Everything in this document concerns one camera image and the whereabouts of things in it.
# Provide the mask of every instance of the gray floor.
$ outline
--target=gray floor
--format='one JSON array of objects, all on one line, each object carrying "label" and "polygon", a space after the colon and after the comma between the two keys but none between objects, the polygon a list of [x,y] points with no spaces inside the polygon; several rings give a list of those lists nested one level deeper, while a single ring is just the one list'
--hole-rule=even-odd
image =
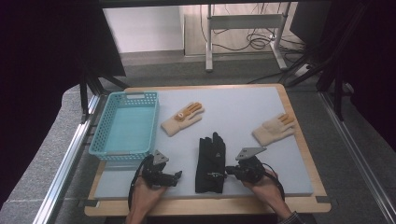
[{"label": "gray floor", "polygon": [[[140,86],[245,84],[265,74],[278,72],[272,54],[222,55],[215,57],[214,72],[205,72],[204,57],[183,57],[180,52],[150,52],[122,55],[127,77],[120,80]],[[287,89],[303,129],[332,211],[315,214],[310,223],[387,223],[372,192],[353,161],[340,133],[315,90],[317,77]],[[257,83],[274,83],[279,76]],[[106,89],[120,88],[103,80]],[[396,198],[396,155],[374,128],[343,100],[345,125],[389,197]],[[79,88],[64,94],[63,106],[46,140],[18,186],[0,212],[0,223],[32,223],[55,176],[64,153],[80,122]],[[117,223],[105,217],[87,217],[83,207],[98,160],[83,146],[78,162],[66,181],[50,223]]]}]

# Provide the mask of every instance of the teal plastic basket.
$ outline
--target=teal plastic basket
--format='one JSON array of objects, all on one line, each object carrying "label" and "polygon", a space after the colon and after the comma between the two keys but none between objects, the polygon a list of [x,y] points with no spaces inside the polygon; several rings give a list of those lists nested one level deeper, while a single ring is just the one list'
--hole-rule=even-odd
[{"label": "teal plastic basket", "polygon": [[90,154],[104,161],[143,160],[154,149],[159,109],[155,91],[110,93]]}]

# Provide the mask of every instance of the table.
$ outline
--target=table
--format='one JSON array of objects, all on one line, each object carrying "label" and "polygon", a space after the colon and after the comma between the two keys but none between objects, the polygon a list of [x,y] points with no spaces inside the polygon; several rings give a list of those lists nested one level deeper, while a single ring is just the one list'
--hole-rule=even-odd
[{"label": "table", "polygon": [[[188,89],[236,89],[252,87],[276,87],[285,111],[295,117],[293,108],[286,91],[279,84],[261,85],[221,85],[221,86],[185,86],[185,87],[155,87],[129,88],[126,91],[165,91]],[[318,175],[309,148],[304,140],[298,120],[295,125],[295,137],[300,149],[306,170],[308,172],[314,193],[305,197],[287,197],[286,203],[292,211],[299,213],[323,213],[331,209],[327,194]],[[106,163],[101,161],[92,184],[89,200],[94,199],[97,184],[104,171]],[[221,198],[221,199],[162,199],[149,213],[150,216],[182,216],[182,215],[253,215],[266,214],[273,211],[262,204],[255,197]],[[86,206],[85,214],[92,217],[119,217],[128,214],[128,205],[125,200],[99,201],[96,206]]]}]

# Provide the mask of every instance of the work glove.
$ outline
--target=work glove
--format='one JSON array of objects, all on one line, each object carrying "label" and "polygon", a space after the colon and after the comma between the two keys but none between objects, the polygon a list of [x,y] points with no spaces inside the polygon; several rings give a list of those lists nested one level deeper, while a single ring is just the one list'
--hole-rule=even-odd
[{"label": "work glove", "polygon": [[204,111],[205,110],[200,103],[189,103],[179,110],[174,116],[164,121],[161,126],[168,136],[172,137],[180,130],[183,130],[191,126],[193,123],[201,120],[202,116],[197,114]]},{"label": "work glove", "polygon": [[213,140],[209,137],[200,138],[195,192],[222,193],[224,177],[225,144],[222,138],[217,133],[213,133]]},{"label": "work glove", "polygon": [[294,118],[290,118],[288,114],[279,114],[255,129],[253,135],[262,147],[266,147],[275,141],[294,134],[292,128],[294,124]]}]

